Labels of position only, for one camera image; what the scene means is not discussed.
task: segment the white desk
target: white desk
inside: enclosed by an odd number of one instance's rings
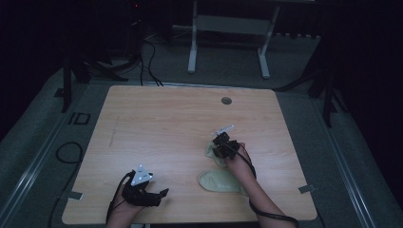
[[[193,4],[192,46],[190,49],[189,65],[187,67],[187,71],[189,73],[194,73],[196,70],[196,60],[198,54],[198,30],[211,30],[230,33],[264,35],[264,43],[260,48],[258,48],[258,57],[261,69],[261,76],[264,79],[270,78],[269,67],[267,66],[266,60],[266,51],[270,42],[270,38],[273,34],[276,20],[278,18],[279,6],[276,6],[271,20],[257,20],[200,15],[198,14],[198,0],[194,0]]]

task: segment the table surface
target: table surface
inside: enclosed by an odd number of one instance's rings
[[[232,104],[223,104],[228,97]],[[63,214],[66,224],[105,223],[122,177],[142,164],[154,174],[148,192],[169,188],[159,207],[145,208],[134,223],[257,220],[248,198],[204,190],[198,176],[220,169],[204,156],[213,132],[234,124],[230,140],[246,143],[258,181],[283,212],[315,219],[306,185],[275,92],[266,89],[112,86]]]

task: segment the cable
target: cable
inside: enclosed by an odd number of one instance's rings
[[[163,86],[163,83],[157,77],[155,77],[154,74],[151,72],[151,62],[152,62],[152,60],[154,58],[154,55],[155,55],[155,46],[153,44],[151,44],[150,42],[146,41],[146,40],[144,40],[144,42],[146,44],[152,46],[152,48],[153,48],[150,61],[148,62],[148,73],[154,79],[154,81],[156,82],[157,86],[160,86],[160,85]]]
[[[134,176],[134,173],[133,173],[133,172],[134,172],[134,171],[131,171],[130,173],[126,173],[125,176],[124,176],[124,177],[121,179],[121,181],[119,182],[119,185],[118,185],[118,187],[116,188],[116,191],[115,191],[115,195],[113,195],[113,199],[112,199],[112,201],[110,202],[109,207],[107,208],[106,223],[107,223],[107,221],[109,220],[109,217],[110,217],[110,214],[112,213],[112,211],[115,210],[118,206],[120,206],[122,203],[125,202],[125,200],[123,200],[123,201],[121,201],[118,205],[113,206],[113,204],[114,204],[114,202],[115,202],[115,199],[116,199],[116,197],[118,196],[119,190],[120,190],[121,187],[122,187],[122,184],[124,183],[124,181],[125,181],[126,178],[129,178],[130,176]]]
[[[77,161],[66,161],[66,160],[63,160],[63,159],[60,157],[60,151],[61,151],[61,149],[62,149],[63,147],[65,147],[66,145],[69,145],[69,144],[77,145],[77,147],[79,148],[79,153],[80,153],[79,160],[77,160]],[[70,177],[68,178],[68,181],[66,182],[65,186],[63,187],[61,194],[59,195],[59,197],[57,197],[56,201],[53,203],[53,207],[52,207],[51,212],[50,212],[49,217],[48,217],[48,228],[51,227],[51,222],[52,222],[52,219],[53,219],[54,210],[56,209],[56,206],[57,206],[57,204],[59,203],[60,198],[61,198],[62,195],[66,192],[67,187],[68,187],[68,185],[70,184],[71,180],[74,178],[75,174],[77,173],[78,168],[80,167],[80,164],[81,164],[81,162],[83,161],[83,158],[84,158],[83,147],[82,147],[80,144],[78,144],[77,142],[66,142],[66,143],[62,144],[61,146],[59,146],[59,148],[56,150],[56,159],[57,159],[59,162],[67,163],[67,164],[74,164],[74,163],[75,163],[75,164],[76,164],[76,167],[75,167],[75,169],[74,169],[74,172],[72,172],[71,175],[70,175]]]
[[[232,148],[231,146],[227,145],[225,142],[221,141],[221,143],[224,144],[226,147],[230,148],[232,151],[236,152],[236,154],[238,156],[240,156],[240,158],[249,165],[249,167],[251,168],[251,171],[254,174],[255,178],[257,177],[255,167],[252,165],[252,161],[248,161],[244,156],[242,156],[242,154],[240,152],[236,151],[234,148]],[[238,143],[238,145],[240,147],[242,147],[243,150],[248,154],[248,152],[246,151],[245,147],[242,144]],[[267,212],[262,212],[258,208],[256,208],[255,205],[253,205],[253,203],[250,200],[249,200],[249,205],[250,205],[252,211],[255,212],[257,215],[267,217],[267,218],[270,218],[270,219],[279,219],[279,220],[291,221],[296,225],[297,228],[299,227],[299,223],[295,218],[288,217],[288,216],[283,216],[283,215],[271,214],[271,213],[267,213]]]

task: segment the hand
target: hand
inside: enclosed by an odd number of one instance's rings
[[[123,184],[113,203],[115,209],[113,209],[110,214],[106,228],[128,227],[133,222],[134,218],[136,218],[137,214],[144,209],[143,206],[135,206],[125,201],[122,197],[122,191],[124,188],[125,185]]]
[[[245,159],[251,163],[248,153],[245,150],[245,143],[240,142],[240,149],[238,150]],[[244,185],[249,181],[254,181],[255,177],[248,163],[246,163],[240,155],[236,155],[233,160],[229,158],[224,159],[229,171],[238,179],[238,181]]]

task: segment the gray carpet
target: gray carpet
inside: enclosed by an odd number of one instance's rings
[[[206,86],[239,86],[252,88],[272,88],[283,86],[300,76],[317,40],[310,38],[290,39],[277,36],[270,43],[267,59],[272,77],[260,77],[259,61],[256,50],[251,47],[215,44],[211,39],[203,39],[199,46],[196,72],[187,73],[189,37],[182,35],[172,44],[156,43],[158,37],[149,39],[156,47],[152,61],[152,72],[167,86],[191,84]],[[144,46],[144,59],[148,61],[152,47]],[[10,227],[47,227],[53,203],[61,193],[74,164],[64,164],[56,160],[55,151],[66,142],[77,142],[86,150],[92,130],[102,108],[108,88],[111,85],[138,85],[138,67],[122,73],[129,78],[128,83],[118,83],[93,74],[89,85],[74,83],[75,95],[69,112],[61,114],[62,101],[53,94],[62,85],[61,72],[49,79],[41,93],[0,143],[0,191],[1,205],[7,202],[15,185],[24,174],[35,156],[43,150],[49,155],[36,177],[21,207],[13,217]],[[144,83],[153,86],[147,74]],[[335,146],[329,138],[328,129],[320,118],[322,101],[307,97],[309,83],[300,85],[289,92],[278,93],[278,100],[295,145],[302,170],[308,183],[317,190],[312,193],[318,212],[326,227],[362,227],[352,204],[350,193],[340,175],[335,159]],[[68,124],[72,114],[90,114],[87,125]],[[368,210],[374,218],[376,227],[403,227],[403,215],[395,203],[385,181],[382,179],[365,141],[348,113],[333,113],[331,135],[335,136],[337,146],[346,158],[362,194],[367,201]],[[76,160],[78,149],[65,148],[63,158]],[[53,214],[52,227],[70,227],[61,221],[66,196],[63,196]],[[247,224],[175,224],[152,227],[243,227]],[[103,227],[103,225],[74,226]],[[301,227],[322,227],[319,218],[302,221]]]

